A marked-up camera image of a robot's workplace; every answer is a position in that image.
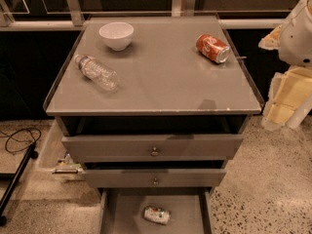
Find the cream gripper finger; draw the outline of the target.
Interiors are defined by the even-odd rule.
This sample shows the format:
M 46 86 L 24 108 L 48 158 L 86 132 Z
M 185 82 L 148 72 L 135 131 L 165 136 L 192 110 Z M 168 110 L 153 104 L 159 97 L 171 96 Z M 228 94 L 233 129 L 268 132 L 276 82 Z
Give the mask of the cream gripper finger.
M 281 29 L 282 25 L 275 27 L 269 34 L 259 41 L 258 47 L 268 51 L 278 50 L 280 48 Z
M 286 126 L 294 112 L 312 95 L 312 68 L 292 65 L 272 78 L 261 125 L 275 131 Z

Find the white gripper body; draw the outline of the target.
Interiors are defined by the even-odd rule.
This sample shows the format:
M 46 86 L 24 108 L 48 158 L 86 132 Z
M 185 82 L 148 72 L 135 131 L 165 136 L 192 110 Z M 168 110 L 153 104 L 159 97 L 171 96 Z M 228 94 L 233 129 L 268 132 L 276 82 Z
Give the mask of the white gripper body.
M 300 0 L 282 23 L 279 58 L 290 64 L 312 66 L 312 0 Z

